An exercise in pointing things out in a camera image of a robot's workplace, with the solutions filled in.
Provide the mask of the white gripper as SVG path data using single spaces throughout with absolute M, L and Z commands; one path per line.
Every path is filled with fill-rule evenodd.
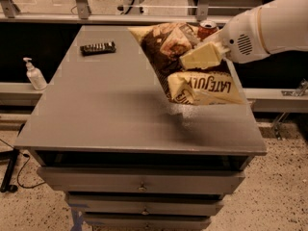
M 224 57 L 245 64 L 270 55 L 262 39 L 260 7 L 234 16 L 204 41 L 180 57 L 185 70 L 218 66 Z

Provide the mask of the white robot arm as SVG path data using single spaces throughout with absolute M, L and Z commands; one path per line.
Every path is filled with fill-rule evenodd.
M 223 60 L 245 64 L 286 51 L 308 51 L 308 0 L 273 0 L 231 18 L 180 57 L 186 69 Z

